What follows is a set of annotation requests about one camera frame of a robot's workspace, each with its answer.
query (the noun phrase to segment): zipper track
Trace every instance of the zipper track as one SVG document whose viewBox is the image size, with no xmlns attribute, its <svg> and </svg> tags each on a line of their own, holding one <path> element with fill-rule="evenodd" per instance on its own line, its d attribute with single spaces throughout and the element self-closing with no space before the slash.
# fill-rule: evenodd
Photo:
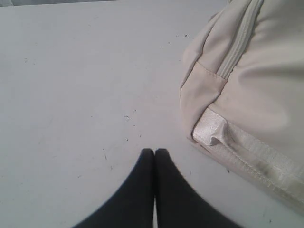
<svg viewBox="0 0 304 228">
<path fill-rule="evenodd" d="M 232 69 L 245 51 L 262 3 L 263 0 L 252 0 L 247 7 L 233 44 L 217 71 L 217 75 L 223 79 L 228 79 Z"/>
</svg>

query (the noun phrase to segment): white backpack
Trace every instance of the white backpack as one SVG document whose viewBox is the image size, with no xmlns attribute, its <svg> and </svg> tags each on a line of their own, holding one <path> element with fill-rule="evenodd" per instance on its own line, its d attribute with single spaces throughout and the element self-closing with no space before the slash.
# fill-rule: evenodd
<svg viewBox="0 0 304 228">
<path fill-rule="evenodd" d="M 304 211 L 304 0 L 233 0 L 183 61 L 187 137 Z"/>
</svg>

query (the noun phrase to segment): white bag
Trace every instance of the white bag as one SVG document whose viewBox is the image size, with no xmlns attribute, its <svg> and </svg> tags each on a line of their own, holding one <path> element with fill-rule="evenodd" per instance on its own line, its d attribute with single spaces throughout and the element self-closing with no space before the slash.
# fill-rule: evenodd
<svg viewBox="0 0 304 228">
<path fill-rule="evenodd" d="M 187 137 L 304 211 L 304 1 L 232 1 L 184 64 Z"/>
</svg>

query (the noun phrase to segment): zipper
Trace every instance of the zipper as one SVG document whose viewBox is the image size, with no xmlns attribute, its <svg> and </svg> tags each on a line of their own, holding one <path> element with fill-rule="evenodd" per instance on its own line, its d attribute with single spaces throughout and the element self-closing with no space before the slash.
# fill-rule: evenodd
<svg viewBox="0 0 304 228">
<path fill-rule="evenodd" d="M 217 71 L 217 75 L 223 79 L 228 79 L 232 69 L 238 63 L 245 51 L 262 3 L 263 0 L 252 0 L 247 7 L 242 22 L 235 35 L 233 44 Z"/>
</svg>

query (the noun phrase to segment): white table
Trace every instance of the white table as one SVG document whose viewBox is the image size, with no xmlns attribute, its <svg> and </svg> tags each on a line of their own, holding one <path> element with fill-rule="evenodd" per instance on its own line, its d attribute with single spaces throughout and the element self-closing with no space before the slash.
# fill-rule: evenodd
<svg viewBox="0 0 304 228">
<path fill-rule="evenodd" d="M 304 218 L 192 148 L 181 56 L 226 0 L 0 8 L 0 227 L 67 228 L 167 148 L 211 205 L 247 228 Z"/>
</svg>

